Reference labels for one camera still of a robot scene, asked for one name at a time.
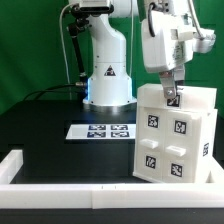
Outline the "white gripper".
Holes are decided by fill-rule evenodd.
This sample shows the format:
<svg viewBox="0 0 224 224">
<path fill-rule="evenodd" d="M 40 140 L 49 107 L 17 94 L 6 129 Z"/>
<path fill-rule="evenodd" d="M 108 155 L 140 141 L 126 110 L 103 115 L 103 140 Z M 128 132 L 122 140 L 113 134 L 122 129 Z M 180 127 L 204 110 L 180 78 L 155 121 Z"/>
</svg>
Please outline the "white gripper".
<svg viewBox="0 0 224 224">
<path fill-rule="evenodd" d="M 208 53 L 216 40 L 211 29 L 201 29 L 200 38 L 190 18 L 152 10 L 141 24 L 144 66 L 148 73 L 159 73 L 164 97 L 176 97 L 176 87 L 185 80 L 185 67 L 193 53 Z"/>
</svg>

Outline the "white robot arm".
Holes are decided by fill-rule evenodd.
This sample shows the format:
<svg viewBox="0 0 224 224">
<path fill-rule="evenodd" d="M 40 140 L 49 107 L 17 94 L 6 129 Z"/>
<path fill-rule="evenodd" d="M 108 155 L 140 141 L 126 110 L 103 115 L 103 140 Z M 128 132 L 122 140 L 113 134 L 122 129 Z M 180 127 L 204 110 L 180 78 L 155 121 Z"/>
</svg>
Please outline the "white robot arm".
<svg viewBox="0 0 224 224">
<path fill-rule="evenodd" d="M 164 97 L 177 97 L 177 82 L 193 54 L 211 51 L 216 35 L 203 29 L 193 0 L 69 0 L 75 27 L 90 31 L 93 74 L 83 104 L 96 110 L 121 110 L 136 103 L 126 72 L 126 39 L 112 28 L 110 17 L 137 15 L 141 21 L 144 67 L 157 73 Z"/>
</svg>

